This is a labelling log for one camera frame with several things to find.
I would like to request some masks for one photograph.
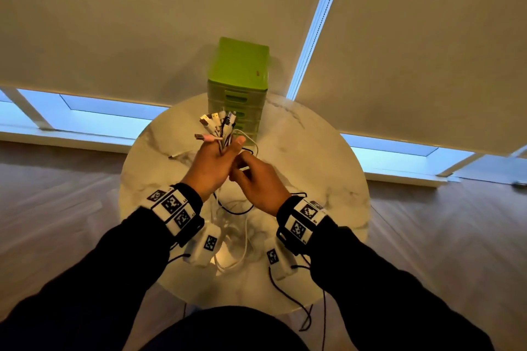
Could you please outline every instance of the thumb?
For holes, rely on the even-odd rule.
[[[236,182],[240,186],[241,191],[243,191],[243,194],[247,196],[247,193],[250,192],[251,181],[242,171],[238,168],[232,168],[229,174],[229,179]]]
[[[244,136],[238,136],[223,152],[221,159],[228,165],[231,166],[234,158],[241,152],[241,147],[245,143]]]

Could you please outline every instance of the white marble table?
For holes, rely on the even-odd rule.
[[[201,142],[199,117],[207,113],[207,95],[179,103],[159,115],[137,138],[121,174],[119,206],[121,219],[137,208],[142,198],[159,186],[180,181]],[[278,95],[268,95],[258,135],[259,158],[274,165],[280,178],[293,191],[305,191],[309,199],[322,204],[340,226],[349,226],[366,241],[369,221],[369,193],[366,179],[352,149],[324,119],[308,108]],[[178,154],[176,159],[168,156]],[[220,201],[236,212],[250,203],[234,182],[226,181],[218,194]],[[168,264],[159,278],[161,285],[182,300],[201,308],[242,305],[271,315],[298,308],[271,284],[263,244],[275,236],[276,220],[254,208],[244,216],[233,216],[218,208],[211,197],[201,216],[211,218],[211,208],[229,227],[217,257],[221,265],[236,261],[245,245],[244,220],[248,219],[249,246],[243,263],[221,273],[214,263],[196,268],[182,259]],[[171,257],[181,254],[176,247]],[[304,264],[300,256],[299,264]],[[278,281],[277,285],[304,305],[322,297],[309,271]]]

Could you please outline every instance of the person's right hand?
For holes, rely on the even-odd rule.
[[[249,170],[240,171],[240,168],[247,166]],[[240,185],[247,200],[256,208],[274,217],[282,204],[291,197],[291,193],[280,181],[273,166],[259,160],[248,151],[236,156],[229,179]]]

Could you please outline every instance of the hand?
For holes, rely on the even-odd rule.
[[[193,188],[205,202],[227,179],[232,162],[244,143],[245,137],[239,136],[220,153],[217,142],[203,142],[181,182]]]
[[[240,171],[239,168],[247,166],[249,170]],[[240,185],[247,200],[252,202],[256,208],[274,217],[282,204],[291,197],[291,193],[280,181],[273,166],[247,151],[237,155],[229,179]]]

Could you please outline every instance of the black long-sleeve shirt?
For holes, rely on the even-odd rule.
[[[199,196],[186,185],[178,187],[199,213]],[[290,213],[286,204],[279,222]],[[0,349],[122,349],[145,292],[166,267],[172,242],[164,223],[139,208],[102,236],[82,261],[18,303],[0,324]],[[337,301],[359,350],[493,349],[483,331],[361,243],[350,228],[326,219],[313,233],[308,254],[313,280]],[[306,349],[275,318],[249,308],[221,307],[183,319],[145,349],[272,345]]]

